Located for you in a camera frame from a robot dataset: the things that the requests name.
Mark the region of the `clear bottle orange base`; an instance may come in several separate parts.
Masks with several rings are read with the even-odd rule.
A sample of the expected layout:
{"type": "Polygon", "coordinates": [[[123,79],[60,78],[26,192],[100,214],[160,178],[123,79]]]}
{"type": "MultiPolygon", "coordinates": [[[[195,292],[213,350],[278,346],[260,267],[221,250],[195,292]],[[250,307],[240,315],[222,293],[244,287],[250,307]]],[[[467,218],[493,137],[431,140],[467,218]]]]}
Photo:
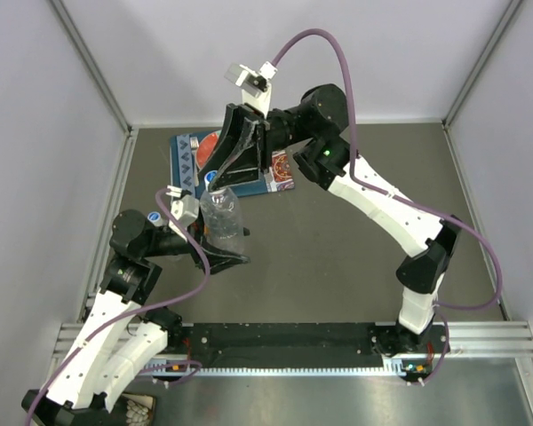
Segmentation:
{"type": "Polygon", "coordinates": [[[200,210],[210,245],[238,254],[244,252],[243,213],[239,199],[229,187],[204,190],[200,210]]]}

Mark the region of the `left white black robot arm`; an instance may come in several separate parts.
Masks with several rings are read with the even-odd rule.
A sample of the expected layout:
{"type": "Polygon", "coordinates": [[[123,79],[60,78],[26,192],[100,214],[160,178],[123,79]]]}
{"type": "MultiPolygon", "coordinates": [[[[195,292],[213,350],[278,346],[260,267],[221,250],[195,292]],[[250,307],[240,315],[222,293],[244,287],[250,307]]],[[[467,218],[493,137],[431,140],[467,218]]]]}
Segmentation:
{"type": "Polygon", "coordinates": [[[114,255],[68,354],[21,402],[27,425],[109,425],[123,392],[148,362],[183,344],[182,318],[169,303],[145,306],[162,272],[153,258],[189,254],[206,276],[250,261],[210,245],[202,219],[174,232],[134,209],[115,217],[109,245],[114,255]]]}

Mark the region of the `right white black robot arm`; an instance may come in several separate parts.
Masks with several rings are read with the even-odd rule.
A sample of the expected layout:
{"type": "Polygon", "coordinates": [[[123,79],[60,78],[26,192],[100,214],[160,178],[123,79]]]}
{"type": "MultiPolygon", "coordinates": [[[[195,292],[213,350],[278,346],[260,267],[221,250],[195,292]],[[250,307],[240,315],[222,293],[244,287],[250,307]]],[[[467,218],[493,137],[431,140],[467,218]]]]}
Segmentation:
{"type": "Polygon", "coordinates": [[[446,219],[395,200],[387,182],[341,134],[348,127],[345,93],[328,83],[307,91],[289,109],[263,113],[251,103],[226,107],[219,141],[200,175],[217,174],[215,190],[247,184],[267,169],[270,155],[297,143],[299,171],[323,190],[355,206],[385,230],[406,257],[395,275],[402,284],[402,305],[394,328],[374,339],[383,354],[414,352],[425,345],[434,321],[438,291],[459,236],[446,219]]]}

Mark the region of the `white bottle cap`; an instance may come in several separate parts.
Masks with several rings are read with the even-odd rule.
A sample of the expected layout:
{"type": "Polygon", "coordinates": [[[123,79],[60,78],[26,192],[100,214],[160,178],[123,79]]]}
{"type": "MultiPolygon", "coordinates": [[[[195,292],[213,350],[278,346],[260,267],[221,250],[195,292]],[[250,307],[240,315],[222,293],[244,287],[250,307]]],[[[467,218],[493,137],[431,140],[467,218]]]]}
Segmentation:
{"type": "Polygon", "coordinates": [[[213,179],[216,177],[217,175],[217,171],[216,170],[211,170],[209,172],[207,172],[204,176],[204,184],[205,184],[205,189],[208,190],[209,187],[210,187],[210,184],[211,182],[213,181],[213,179]]]}

